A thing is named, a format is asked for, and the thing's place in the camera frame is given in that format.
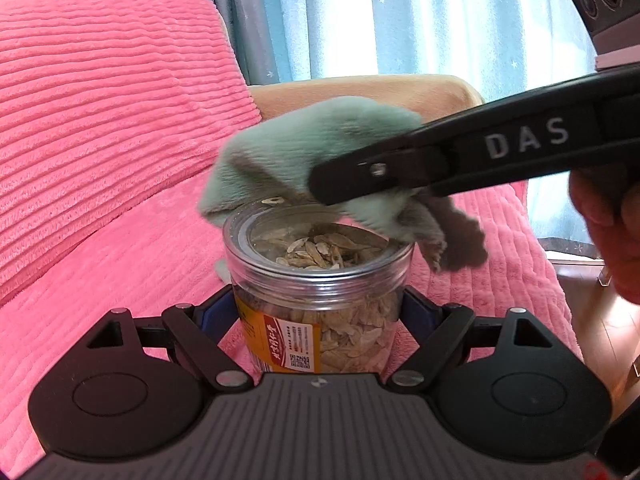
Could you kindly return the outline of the person's right hand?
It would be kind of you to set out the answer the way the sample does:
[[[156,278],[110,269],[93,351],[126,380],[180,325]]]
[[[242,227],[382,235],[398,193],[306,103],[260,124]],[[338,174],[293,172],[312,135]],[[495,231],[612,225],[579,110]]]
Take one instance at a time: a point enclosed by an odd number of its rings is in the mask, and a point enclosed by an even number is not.
[[[568,190],[616,292],[638,304],[639,167],[611,165],[572,170]]]

